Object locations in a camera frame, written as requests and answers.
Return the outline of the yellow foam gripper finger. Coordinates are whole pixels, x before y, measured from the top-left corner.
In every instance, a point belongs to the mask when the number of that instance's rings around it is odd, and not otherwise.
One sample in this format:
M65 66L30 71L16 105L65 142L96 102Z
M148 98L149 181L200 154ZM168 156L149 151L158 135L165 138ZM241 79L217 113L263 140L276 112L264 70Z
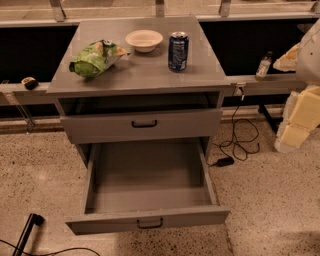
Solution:
M297 43L291 47L284 55L274 62L273 68L282 72L295 71L299 46L300 44Z
M275 149L281 153L298 149L319 125L320 87L309 85L300 93L292 92L283 110L283 121L277 131Z

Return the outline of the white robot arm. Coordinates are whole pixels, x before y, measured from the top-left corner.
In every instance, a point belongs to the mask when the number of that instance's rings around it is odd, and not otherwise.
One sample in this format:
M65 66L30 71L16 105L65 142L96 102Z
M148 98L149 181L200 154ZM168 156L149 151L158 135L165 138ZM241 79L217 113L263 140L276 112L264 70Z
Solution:
M320 20L273 67L295 71L297 78L307 84L301 93L290 94L277 131L274 146L278 152L288 153L298 149L320 125Z

